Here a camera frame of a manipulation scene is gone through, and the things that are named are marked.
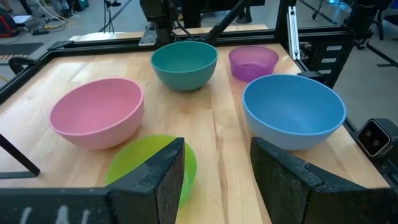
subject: wooden tabletop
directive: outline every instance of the wooden tabletop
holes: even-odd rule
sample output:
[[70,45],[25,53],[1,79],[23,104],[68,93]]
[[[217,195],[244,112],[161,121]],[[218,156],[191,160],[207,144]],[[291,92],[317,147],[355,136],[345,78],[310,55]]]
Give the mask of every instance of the wooden tabletop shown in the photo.
[[[280,57],[274,73],[299,72],[280,45],[266,47]],[[184,137],[195,151],[197,177],[177,223],[271,223],[249,158],[252,134],[242,107],[246,83],[234,79],[229,69],[228,53],[233,48],[219,47],[211,80],[197,91],[184,93],[168,89],[156,77],[150,65],[152,52],[53,59],[0,105],[0,133],[42,173],[34,179],[0,180],[0,187],[104,186],[111,161],[126,143],[103,151],[82,149],[50,129],[49,115],[52,106],[74,88],[124,77],[138,82],[145,93],[143,124],[129,141],[171,134]],[[295,154],[365,187],[388,186],[344,127],[323,144]],[[23,168],[0,151],[0,172],[15,170]]]

